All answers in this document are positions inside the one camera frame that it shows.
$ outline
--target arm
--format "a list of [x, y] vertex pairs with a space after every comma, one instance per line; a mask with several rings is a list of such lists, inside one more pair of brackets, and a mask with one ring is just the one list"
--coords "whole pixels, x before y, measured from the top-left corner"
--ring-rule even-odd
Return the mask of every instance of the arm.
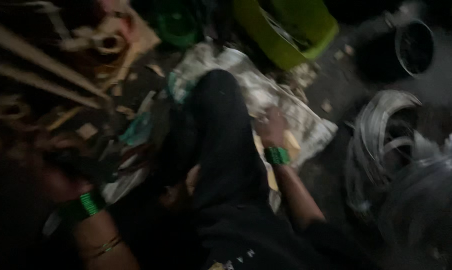
[[[286, 120], [277, 107], [270, 108], [267, 111], [267, 117], [267, 123], [257, 123], [256, 125], [263, 146], [265, 148], [283, 147]], [[279, 189], [288, 201], [292, 218], [299, 228], [304, 229], [315, 220], [325, 220], [311, 194], [291, 167], [276, 165], [273, 166], [273, 169]]]
[[102, 210], [76, 225], [74, 238], [88, 270], [139, 269], [136, 258], [124, 242], [119, 242], [108, 252], [98, 255], [103, 244], [118, 237], [113, 218]]
[[[59, 140], [53, 144], [51, 148], [58, 149], [62, 146], [74, 146], [71, 140]], [[85, 179], [68, 178], [60, 168], [45, 163], [41, 156], [35, 157], [34, 160], [45, 194], [57, 203], [77, 200], [82, 194], [93, 189]], [[121, 241], [113, 218], [104, 209], [77, 223], [73, 235], [86, 269], [139, 269], [131, 250]]]
[[291, 167], [278, 165], [273, 166], [273, 169], [279, 189], [288, 201], [291, 215], [299, 228], [305, 229], [313, 221], [325, 220], [313, 197]]

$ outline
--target hand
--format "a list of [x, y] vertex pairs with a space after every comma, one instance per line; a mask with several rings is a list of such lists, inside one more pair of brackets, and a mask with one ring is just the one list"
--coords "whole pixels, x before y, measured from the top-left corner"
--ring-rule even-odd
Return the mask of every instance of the hand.
[[40, 138], [36, 142], [37, 154], [33, 158], [34, 169], [41, 181], [41, 186], [46, 195], [54, 202], [66, 202], [76, 200], [82, 194], [90, 192], [93, 185], [84, 178], [71, 179], [61, 168], [49, 164], [43, 160], [44, 151], [61, 150], [65, 148], [77, 148], [80, 153], [85, 152], [85, 145], [80, 140], [71, 136], [62, 135], [51, 139]]
[[266, 147], [283, 147], [284, 130], [287, 121], [278, 107], [270, 107], [266, 110], [267, 122], [256, 119], [256, 133], [261, 137], [262, 145]]

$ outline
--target wrist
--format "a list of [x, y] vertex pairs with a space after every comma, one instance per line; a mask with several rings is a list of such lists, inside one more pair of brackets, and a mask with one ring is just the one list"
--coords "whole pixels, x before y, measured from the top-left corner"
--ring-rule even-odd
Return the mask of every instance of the wrist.
[[264, 156], [271, 165], [287, 165], [290, 161], [288, 151], [282, 147], [266, 147]]
[[82, 194], [78, 199], [63, 203], [60, 214], [71, 224], [78, 224], [97, 215], [106, 206], [106, 202], [97, 190]]
[[282, 142], [278, 141], [272, 141], [272, 140], [263, 140], [262, 146], [266, 149], [268, 147], [281, 147], [284, 148], [284, 145]]

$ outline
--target knee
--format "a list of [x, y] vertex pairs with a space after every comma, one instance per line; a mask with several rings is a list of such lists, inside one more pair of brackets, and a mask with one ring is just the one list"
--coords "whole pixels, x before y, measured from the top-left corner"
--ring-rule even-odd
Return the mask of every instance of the knee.
[[223, 69], [211, 70], [204, 75], [203, 79], [211, 79], [216, 82], [236, 82], [235, 77], [231, 73]]

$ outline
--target thin bangle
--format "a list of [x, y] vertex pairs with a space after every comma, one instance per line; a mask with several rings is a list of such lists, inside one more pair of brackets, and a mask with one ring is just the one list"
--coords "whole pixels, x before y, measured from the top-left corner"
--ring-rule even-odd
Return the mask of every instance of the thin bangle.
[[111, 249], [113, 249], [114, 247], [116, 247], [116, 246], [117, 246], [119, 243], [121, 243], [121, 242], [123, 242], [123, 241], [121, 240], [121, 238], [118, 238], [118, 239], [116, 240], [116, 242], [113, 242], [113, 243], [111, 244], [110, 247], [105, 248], [104, 250], [102, 250], [102, 251], [99, 252], [98, 254], [91, 256], [89, 259], [95, 259], [95, 258], [98, 258], [99, 256], [105, 254], [106, 252], [108, 252], [108, 251], [110, 251]]

